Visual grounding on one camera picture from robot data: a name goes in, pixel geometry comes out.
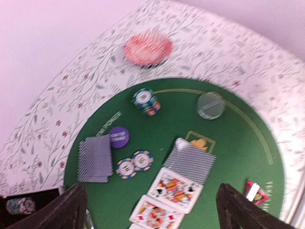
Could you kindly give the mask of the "black triangular all-in marker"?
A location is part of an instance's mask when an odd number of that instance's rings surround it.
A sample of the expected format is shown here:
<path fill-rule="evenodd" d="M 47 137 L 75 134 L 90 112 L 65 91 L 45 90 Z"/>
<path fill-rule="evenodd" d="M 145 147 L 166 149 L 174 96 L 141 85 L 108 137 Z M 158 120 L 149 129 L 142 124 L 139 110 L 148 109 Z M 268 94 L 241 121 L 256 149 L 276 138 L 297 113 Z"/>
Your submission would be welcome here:
<path fill-rule="evenodd" d="M 268 201 L 269 195 L 257 183 L 248 179 L 245 184 L 244 196 L 255 205 L 263 204 Z"/>

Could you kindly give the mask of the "king of diamonds card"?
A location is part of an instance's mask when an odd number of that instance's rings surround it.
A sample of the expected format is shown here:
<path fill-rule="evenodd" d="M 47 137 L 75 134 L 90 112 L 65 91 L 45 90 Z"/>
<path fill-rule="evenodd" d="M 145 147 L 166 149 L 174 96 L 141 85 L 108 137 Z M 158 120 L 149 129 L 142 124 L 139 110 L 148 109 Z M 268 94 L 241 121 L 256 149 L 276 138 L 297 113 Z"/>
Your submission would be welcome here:
<path fill-rule="evenodd" d="M 184 218 L 178 210 L 143 195 L 129 221 L 145 229 L 177 229 Z"/>

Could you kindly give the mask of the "green white dealer button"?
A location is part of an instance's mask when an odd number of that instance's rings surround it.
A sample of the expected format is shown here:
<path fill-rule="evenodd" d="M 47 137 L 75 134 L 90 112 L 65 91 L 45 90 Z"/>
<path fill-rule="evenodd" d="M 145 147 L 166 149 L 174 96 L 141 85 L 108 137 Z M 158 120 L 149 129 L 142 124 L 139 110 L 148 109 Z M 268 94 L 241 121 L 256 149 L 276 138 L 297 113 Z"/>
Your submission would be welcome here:
<path fill-rule="evenodd" d="M 223 114 L 224 110 L 224 99 L 216 92 L 204 93 L 197 99 L 196 111 L 204 119 L 216 119 Z"/>

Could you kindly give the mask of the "queen of spades card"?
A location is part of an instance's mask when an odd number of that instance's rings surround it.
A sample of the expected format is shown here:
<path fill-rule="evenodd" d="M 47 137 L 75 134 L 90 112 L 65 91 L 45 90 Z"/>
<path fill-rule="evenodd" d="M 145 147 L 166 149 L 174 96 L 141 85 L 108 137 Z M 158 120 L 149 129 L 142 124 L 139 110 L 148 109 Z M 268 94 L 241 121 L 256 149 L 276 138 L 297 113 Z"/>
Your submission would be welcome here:
<path fill-rule="evenodd" d="M 185 178 L 166 167 L 162 167 L 147 195 L 184 214 L 189 214 L 196 204 L 202 189 L 202 184 Z"/>

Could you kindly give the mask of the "blue green chip stack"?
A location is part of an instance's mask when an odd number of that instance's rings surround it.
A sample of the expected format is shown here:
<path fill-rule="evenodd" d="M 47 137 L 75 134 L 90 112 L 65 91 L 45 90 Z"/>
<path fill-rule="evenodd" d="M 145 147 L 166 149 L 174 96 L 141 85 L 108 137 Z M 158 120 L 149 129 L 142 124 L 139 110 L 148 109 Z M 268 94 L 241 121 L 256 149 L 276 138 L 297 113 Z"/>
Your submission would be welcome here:
<path fill-rule="evenodd" d="M 132 97 L 132 102 L 142 113 L 153 116 L 157 114 L 161 105 L 154 92 L 148 88 L 138 90 Z"/>

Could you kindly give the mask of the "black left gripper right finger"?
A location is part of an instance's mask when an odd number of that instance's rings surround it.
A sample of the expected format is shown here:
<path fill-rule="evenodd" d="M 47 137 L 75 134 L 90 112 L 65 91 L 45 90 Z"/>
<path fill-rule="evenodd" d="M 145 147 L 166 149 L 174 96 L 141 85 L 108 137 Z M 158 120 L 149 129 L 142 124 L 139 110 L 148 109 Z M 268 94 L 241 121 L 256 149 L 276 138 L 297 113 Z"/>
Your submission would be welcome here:
<path fill-rule="evenodd" d="M 294 229 L 247 200 L 230 184 L 220 185 L 216 205 L 221 229 Z"/>

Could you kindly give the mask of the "purple small blind button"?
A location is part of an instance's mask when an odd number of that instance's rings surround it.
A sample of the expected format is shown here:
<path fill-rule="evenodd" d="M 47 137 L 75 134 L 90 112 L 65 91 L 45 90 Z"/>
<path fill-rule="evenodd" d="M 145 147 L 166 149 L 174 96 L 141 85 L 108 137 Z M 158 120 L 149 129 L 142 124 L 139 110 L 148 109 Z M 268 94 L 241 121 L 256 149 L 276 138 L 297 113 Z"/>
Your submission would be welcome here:
<path fill-rule="evenodd" d="M 112 148 L 123 148 L 130 140 L 130 133 L 123 126 L 116 126 L 109 131 Z"/>

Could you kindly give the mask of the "blue peach 10 chip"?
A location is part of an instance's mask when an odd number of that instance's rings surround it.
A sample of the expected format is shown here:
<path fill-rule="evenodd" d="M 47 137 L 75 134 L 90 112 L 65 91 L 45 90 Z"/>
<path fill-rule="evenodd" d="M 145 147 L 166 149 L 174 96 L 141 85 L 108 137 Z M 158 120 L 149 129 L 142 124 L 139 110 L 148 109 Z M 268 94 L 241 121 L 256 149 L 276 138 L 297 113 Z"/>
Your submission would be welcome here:
<path fill-rule="evenodd" d="M 131 158 L 124 158 L 117 163 L 116 174 L 122 179 L 130 179 L 136 175 L 135 166 Z"/>
<path fill-rule="evenodd" d="M 132 163 L 136 172 L 146 171 L 153 165 L 153 156 L 147 150 L 139 150 L 132 155 Z"/>

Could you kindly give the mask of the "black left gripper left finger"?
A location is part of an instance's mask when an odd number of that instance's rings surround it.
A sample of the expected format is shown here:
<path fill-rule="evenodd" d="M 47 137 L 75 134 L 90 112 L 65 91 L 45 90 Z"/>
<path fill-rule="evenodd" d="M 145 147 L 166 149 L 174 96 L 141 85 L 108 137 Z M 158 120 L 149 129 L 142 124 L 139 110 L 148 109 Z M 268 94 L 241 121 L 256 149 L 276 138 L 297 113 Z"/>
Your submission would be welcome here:
<path fill-rule="evenodd" d="M 86 217 L 87 202 L 84 186 L 74 184 L 50 204 L 8 228 L 82 229 Z"/>

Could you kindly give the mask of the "blue checkered card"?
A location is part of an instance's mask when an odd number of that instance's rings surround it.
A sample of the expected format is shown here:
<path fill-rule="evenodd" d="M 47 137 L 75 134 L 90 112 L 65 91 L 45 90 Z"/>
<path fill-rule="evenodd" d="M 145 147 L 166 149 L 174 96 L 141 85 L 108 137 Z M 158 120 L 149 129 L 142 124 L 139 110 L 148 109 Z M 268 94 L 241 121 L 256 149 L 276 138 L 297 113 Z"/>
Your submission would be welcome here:
<path fill-rule="evenodd" d="M 203 185 L 215 161 L 215 155 L 198 149 L 182 138 L 177 138 L 163 166 Z"/>
<path fill-rule="evenodd" d="M 77 179 L 107 183 L 113 175 L 110 135 L 92 136 L 79 143 Z"/>

